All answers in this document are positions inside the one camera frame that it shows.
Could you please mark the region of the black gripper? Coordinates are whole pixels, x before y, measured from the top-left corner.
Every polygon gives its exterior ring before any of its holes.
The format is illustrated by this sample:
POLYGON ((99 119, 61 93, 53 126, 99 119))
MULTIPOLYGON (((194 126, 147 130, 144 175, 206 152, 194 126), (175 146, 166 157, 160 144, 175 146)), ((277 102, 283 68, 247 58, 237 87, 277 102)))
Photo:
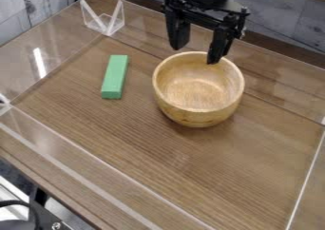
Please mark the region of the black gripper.
POLYGON ((207 64, 227 54, 234 39, 242 37, 249 9, 234 0, 163 0, 168 43, 175 50, 188 42, 190 25, 212 30, 207 64))

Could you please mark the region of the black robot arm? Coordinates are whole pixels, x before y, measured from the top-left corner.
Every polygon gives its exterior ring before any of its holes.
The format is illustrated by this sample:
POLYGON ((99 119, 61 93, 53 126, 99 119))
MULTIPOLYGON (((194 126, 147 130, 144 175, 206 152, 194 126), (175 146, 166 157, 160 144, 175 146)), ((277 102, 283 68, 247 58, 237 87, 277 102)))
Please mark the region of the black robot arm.
POLYGON ((212 31, 207 64, 216 64, 234 40, 243 36, 249 9, 234 0, 163 0, 162 12, 168 43, 175 50, 188 43, 191 25, 212 31))

